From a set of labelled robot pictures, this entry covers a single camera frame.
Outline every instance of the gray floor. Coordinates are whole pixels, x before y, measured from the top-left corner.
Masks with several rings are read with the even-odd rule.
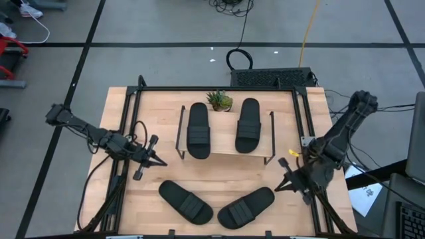
[[[85,42],[99,2],[72,0],[66,12],[45,11],[41,22],[51,31],[49,42]],[[391,2],[410,42],[425,42],[425,2]],[[313,0],[256,1],[244,41],[301,42],[314,4]],[[217,13],[207,1],[106,0],[93,42],[238,42],[242,24],[243,19]],[[25,41],[45,36],[32,19],[17,17],[13,29]],[[322,1],[308,41],[402,43],[383,0]],[[253,56],[255,68],[298,65],[299,48],[244,49]],[[91,48],[72,110],[98,125],[108,87],[133,85],[139,74],[150,86],[228,86],[228,50]],[[34,47],[30,51],[17,73],[28,87],[0,89],[0,107],[9,108],[13,116],[0,143],[2,238],[16,235],[53,132],[44,123],[44,115],[53,102],[64,101],[82,48]],[[414,51],[425,62],[425,49]],[[242,56],[231,60],[235,68],[248,66]],[[307,48],[303,65],[312,68],[323,87],[345,95],[368,90],[378,96],[380,106],[413,103],[416,93],[424,90],[404,48]],[[347,101],[330,92],[328,103],[339,110]],[[376,113],[367,118],[353,143],[381,166],[405,159],[411,122],[412,112]],[[90,157],[83,141],[62,132],[27,236],[73,231]],[[377,167],[366,156],[363,161]],[[383,204],[381,193],[368,217],[356,215],[365,232],[379,233]]]

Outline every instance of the succulent plant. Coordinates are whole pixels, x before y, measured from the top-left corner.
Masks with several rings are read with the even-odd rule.
[[[207,93],[207,100],[215,111],[228,111],[233,105],[233,99],[226,95],[224,91]]]

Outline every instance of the wooden tabletop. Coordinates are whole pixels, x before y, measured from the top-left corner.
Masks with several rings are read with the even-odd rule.
[[[332,126],[323,88],[308,88],[308,99],[316,136],[323,135]],[[118,129],[124,105],[126,88],[110,88],[100,126]],[[264,166],[263,160],[253,160],[253,156],[211,154],[206,160],[197,160],[186,154],[181,160],[175,150],[177,128],[181,106],[187,109],[195,102],[204,102],[206,92],[194,91],[146,91],[142,92],[138,120],[142,120],[151,134],[158,135],[155,150],[168,167],[152,167],[144,171],[141,181],[132,179],[137,163],[131,162],[126,194],[122,207],[120,234],[167,234],[174,229],[178,235],[245,235],[260,236],[271,230],[274,236],[314,235],[311,209],[302,201],[299,193],[291,191],[275,194],[274,203],[255,221],[238,230],[222,227],[216,218],[217,212],[228,203],[251,193],[260,187],[274,189],[282,181],[285,170],[273,160]],[[292,95],[289,92],[227,92],[234,100],[232,112],[240,112],[245,98],[256,98],[260,103],[260,113],[274,112],[276,132],[276,157],[285,157],[295,170],[295,158],[288,151],[300,151],[298,130],[294,115]],[[299,98],[303,116],[303,128],[307,125],[303,113],[302,99]],[[131,114],[127,119],[129,125]],[[143,128],[136,129],[138,141],[143,143]],[[99,152],[92,158],[92,170],[104,157]],[[104,202],[112,160],[103,164],[88,183],[81,222],[86,225]],[[172,180],[183,188],[195,193],[214,210],[211,221],[197,226],[187,222],[158,193],[164,180]],[[327,188],[329,202],[347,225],[357,230],[353,210],[349,200],[347,185],[342,171],[336,171]],[[323,210],[319,213],[322,231],[326,231]]]

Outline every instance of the black metal frame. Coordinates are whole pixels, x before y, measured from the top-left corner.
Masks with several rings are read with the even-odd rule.
[[[179,144],[180,144],[181,124],[183,123],[183,114],[185,113],[185,110],[186,110],[186,107],[181,106],[179,127],[177,130],[177,138],[175,141],[175,149],[177,150],[177,153],[179,154],[182,160],[185,159],[185,152],[179,149]],[[270,121],[272,123],[272,155],[270,156],[269,159],[267,159],[267,157],[264,157],[264,165],[267,165],[276,156],[276,142],[274,138],[274,112],[270,112]]]
[[[299,109],[299,102],[298,102],[298,93],[301,94],[302,99],[303,99],[303,106],[304,106],[304,110],[305,110],[305,116],[306,116],[306,121],[307,121],[307,126],[309,129],[309,134],[310,136],[314,136],[314,127],[313,127],[313,120],[311,118],[311,112],[310,112],[310,108],[309,108],[309,104],[308,104],[308,99],[307,99],[307,92],[305,90],[305,88],[274,88],[274,87],[251,87],[251,88],[246,88],[246,87],[228,87],[228,86],[222,86],[222,87],[214,87],[214,86],[176,86],[176,87],[167,87],[167,86],[146,86],[146,84],[142,85],[142,86],[128,86],[127,87],[127,94],[126,94],[126,99],[124,101],[124,109],[123,109],[123,113],[122,113],[122,118],[121,118],[121,124],[120,124],[120,132],[124,133],[124,129],[125,129],[125,123],[126,123],[126,118],[128,116],[128,110],[129,110],[129,101],[130,98],[135,94],[136,96],[136,101],[135,101],[135,106],[133,108],[133,115],[131,118],[131,124],[133,124],[136,119],[137,119],[137,113],[138,113],[138,109],[139,109],[139,105],[140,105],[140,95],[142,91],[212,91],[212,90],[225,90],[225,91],[281,91],[281,92],[291,92],[292,94],[292,99],[294,102],[294,110],[295,110],[295,117],[296,117],[296,123],[297,123],[297,128],[298,128],[298,133],[299,133],[299,142],[301,145],[301,137],[304,136],[304,131],[303,131],[303,124],[302,124],[302,120],[301,120],[301,113],[300,113],[300,109]],[[182,112],[185,110],[184,106],[181,108],[181,115],[180,115],[180,123],[179,123],[179,131],[181,131],[181,121],[182,121],[182,117],[183,114]],[[184,152],[180,152],[178,149],[178,140],[179,140],[179,133],[177,135],[177,142],[176,142],[176,150],[179,153],[180,158],[184,158]],[[114,162],[113,166],[112,166],[112,172],[111,172],[111,177],[110,177],[110,183],[109,183],[109,187],[108,187],[108,194],[110,191],[112,191],[113,189],[113,183],[112,181],[114,180],[114,177],[117,177],[116,172],[117,172],[117,168],[118,168],[118,162]],[[123,166],[123,170],[122,170],[122,175],[126,175],[128,170],[128,163],[124,163]],[[323,194],[326,196],[326,191],[325,189],[322,190]],[[104,219],[102,220],[102,227],[101,230],[111,230],[111,231],[115,231],[117,232],[119,229],[119,222],[120,222],[120,214],[122,211],[122,201],[124,198],[124,192],[119,196],[118,198],[118,202],[116,202],[115,204],[113,204],[113,206],[111,206],[111,210],[110,213],[104,217]],[[319,213],[317,210],[317,203],[315,200],[313,200],[313,203],[311,204],[311,214],[312,214],[312,219],[313,219],[313,225],[314,225],[314,229],[315,229],[315,234],[319,234],[321,233],[321,227],[320,227],[320,220],[319,220]],[[333,223],[329,217],[329,215],[325,212],[325,218],[326,218],[326,224],[327,224],[327,231],[330,233],[334,233],[333,231]]]
[[[124,134],[125,128],[126,128],[126,120],[128,117],[128,111],[129,111],[129,105],[130,105],[130,100],[131,97],[133,97],[133,95],[135,95],[135,102],[134,102],[134,107],[133,107],[133,113],[131,116],[131,125],[134,125],[135,122],[137,121],[137,114],[139,111],[139,107],[140,107],[140,101],[141,101],[141,93],[143,91],[215,91],[215,90],[226,90],[226,91],[273,91],[273,92],[291,92],[292,94],[292,99],[294,102],[294,110],[295,110],[295,117],[296,117],[296,123],[297,123],[297,128],[298,128],[298,133],[299,133],[299,142],[300,142],[300,146],[301,144],[301,137],[304,136],[304,132],[303,132],[303,124],[302,124],[302,120],[301,120],[301,113],[299,110],[299,103],[298,103],[298,93],[301,94],[302,99],[303,99],[303,106],[304,106],[304,110],[305,110],[305,116],[306,116],[306,120],[307,120],[307,126],[309,129],[309,134],[310,136],[314,136],[314,128],[313,128],[313,121],[311,118],[311,113],[310,113],[310,109],[309,109],[309,104],[308,104],[308,99],[307,99],[307,94],[306,94],[306,90],[305,88],[303,88],[303,90],[301,88],[279,88],[279,86],[277,88],[271,88],[271,87],[257,87],[257,88],[243,88],[243,87],[185,87],[185,86],[178,86],[178,87],[161,87],[161,86],[146,86],[146,83],[144,82],[143,78],[139,78],[139,86],[128,86],[127,87],[127,91],[126,91],[126,98],[124,100],[124,108],[123,108],[123,112],[122,112],[122,117],[121,117],[121,122],[120,122],[120,128],[119,128],[119,132]],[[272,117],[272,127],[274,127],[274,114],[271,113],[270,114]],[[131,135],[132,132],[134,130],[133,127],[129,128],[129,134]],[[124,166],[122,167],[122,173],[121,175],[118,175],[118,167],[119,167],[119,163],[118,161],[114,161],[112,164],[112,168],[111,168],[111,175],[110,175],[110,180],[108,183],[108,191],[107,191],[107,195],[109,195],[114,187],[115,187],[115,183],[120,177],[123,180],[127,180],[127,174],[128,174],[128,169],[129,169],[129,161],[124,161]],[[110,236],[115,236],[118,235],[118,231],[119,231],[119,227],[120,227],[120,218],[121,218],[121,213],[122,213],[122,206],[123,206],[123,200],[124,200],[124,193],[125,193],[125,189],[120,193],[120,195],[118,196],[118,198],[116,199],[116,201],[111,205],[108,213],[103,217],[101,225],[100,225],[100,231],[99,232],[93,232],[91,234],[73,234],[73,235],[60,235],[60,236],[48,236],[48,237],[41,237],[41,238],[85,238],[85,236],[87,236],[87,238],[101,238],[104,237],[106,234],[109,234]],[[326,196],[326,190],[323,189],[322,193]],[[313,203],[311,204],[311,214],[312,214],[312,220],[313,220],[313,225],[314,225],[314,229],[315,229],[315,235],[316,236],[320,236],[323,234],[326,234],[328,236],[331,236],[329,238],[333,238],[334,236],[338,237],[338,238],[343,238],[345,237],[345,235],[338,235],[338,234],[334,234],[333,231],[333,224],[331,219],[328,220],[329,215],[325,212],[325,217],[326,217],[326,224],[327,224],[327,232],[322,232],[321,231],[321,227],[320,227],[320,220],[319,220],[319,212],[317,210],[317,203],[315,200],[313,200]],[[206,236],[191,236],[191,235],[184,235],[184,236],[177,236],[175,235],[175,231],[174,230],[170,230],[169,235],[143,235],[143,238],[231,238],[231,239],[238,239],[238,238],[264,238],[266,237],[267,239],[275,239],[275,238],[289,238],[288,236],[272,236],[272,232],[270,231],[265,231],[265,236],[221,236],[221,235],[206,235]]]

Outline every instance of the black slide sandal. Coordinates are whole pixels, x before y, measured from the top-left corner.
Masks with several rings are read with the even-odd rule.
[[[217,218],[223,227],[239,229],[255,220],[273,202],[273,191],[262,187],[222,208]]]
[[[166,180],[161,183],[159,194],[182,217],[193,224],[205,224],[213,217],[213,209],[206,202],[173,181]]]
[[[260,133],[260,104],[253,98],[247,98],[242,103],[236,130],[234,146],[237,152],[250,153],[255,150],[260,141]]]
[[[196,159],[206,159],[211,152],[208,110],[204,103],[194,103],[187,125],[187,151]]]

